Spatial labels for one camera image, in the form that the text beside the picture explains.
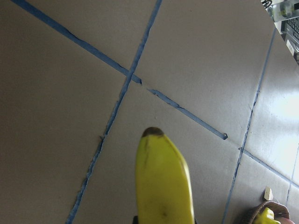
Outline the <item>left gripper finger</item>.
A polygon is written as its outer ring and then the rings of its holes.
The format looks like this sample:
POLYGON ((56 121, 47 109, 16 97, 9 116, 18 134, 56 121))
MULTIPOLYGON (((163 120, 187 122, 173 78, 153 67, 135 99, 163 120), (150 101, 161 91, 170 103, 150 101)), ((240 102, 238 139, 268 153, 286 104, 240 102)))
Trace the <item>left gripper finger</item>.
POLYGON ((132 224, 138 224, 138 216, 133 217, 133 222, 132 224))

